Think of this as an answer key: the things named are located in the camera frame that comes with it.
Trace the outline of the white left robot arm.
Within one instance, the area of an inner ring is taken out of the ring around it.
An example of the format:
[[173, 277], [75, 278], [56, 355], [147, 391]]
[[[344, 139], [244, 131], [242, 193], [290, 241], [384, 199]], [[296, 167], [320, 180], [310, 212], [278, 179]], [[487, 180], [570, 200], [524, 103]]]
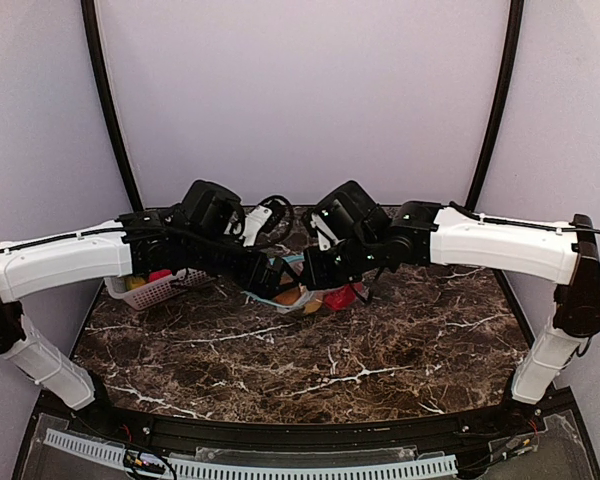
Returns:
[[86, 287], [111, 277], [201, 270], [242, 288], [270, 292], [265, 245], [272, 208], [248, 214], [187, 215], [176, 206], [121, 215], [99, 225], [37, 239], [0, 241], [0, 358], [80, 413], [103, 409], [101, 380], [67, 356], [87, 305]]

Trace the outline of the red toy bell pepper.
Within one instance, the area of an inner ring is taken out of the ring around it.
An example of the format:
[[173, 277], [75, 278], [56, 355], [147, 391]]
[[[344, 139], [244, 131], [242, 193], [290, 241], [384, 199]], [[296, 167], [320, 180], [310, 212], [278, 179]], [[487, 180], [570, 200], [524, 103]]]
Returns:
[[361, 283], [343, 286], [327, 293], [323, 298], [323, 304], [333, 311], [346, 310], [358, 300], [358, 296], [363, 291], [364, 287]]

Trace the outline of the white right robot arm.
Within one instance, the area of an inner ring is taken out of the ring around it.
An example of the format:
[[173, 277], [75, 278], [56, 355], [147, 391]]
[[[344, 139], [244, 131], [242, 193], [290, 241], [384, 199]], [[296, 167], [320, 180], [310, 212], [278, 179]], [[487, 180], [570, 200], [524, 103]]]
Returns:
[[304, 253], [300, 281], [327, 290], [368, 271], [403, 265], [465, 265], [535, 276], [555, 284], [555, 310], [517, 367], [513, 400], [536, 404], [576, 350], [600, 332], [600, 259], [590, 219], [528, 222], [410, 201], [395, 217], [339, 200], [311, 214], [319, 244]]

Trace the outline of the clear zip bag blue zipper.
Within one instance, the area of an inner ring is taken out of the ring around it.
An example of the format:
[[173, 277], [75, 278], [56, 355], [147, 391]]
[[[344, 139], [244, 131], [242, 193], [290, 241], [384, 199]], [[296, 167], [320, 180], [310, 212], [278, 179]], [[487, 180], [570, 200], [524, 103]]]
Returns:
[[273, 299], [279, 313], [317, 312], [321, 307], [333, 311], [346, 310], [358, 300], [357, 294], [365, 296], [367, 288], [361, 282], [330, 290], [309, 290], [304, 284], [298, 284]]

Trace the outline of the brown toy potato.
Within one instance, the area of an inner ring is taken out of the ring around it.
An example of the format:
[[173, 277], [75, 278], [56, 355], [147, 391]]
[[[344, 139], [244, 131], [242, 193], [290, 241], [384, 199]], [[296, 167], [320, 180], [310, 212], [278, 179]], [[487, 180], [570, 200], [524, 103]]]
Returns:
[[273, 301], [282, 306], [292, 306], [301, 298], [301, 296], [301, 288], [295, 286], [274, 297]]

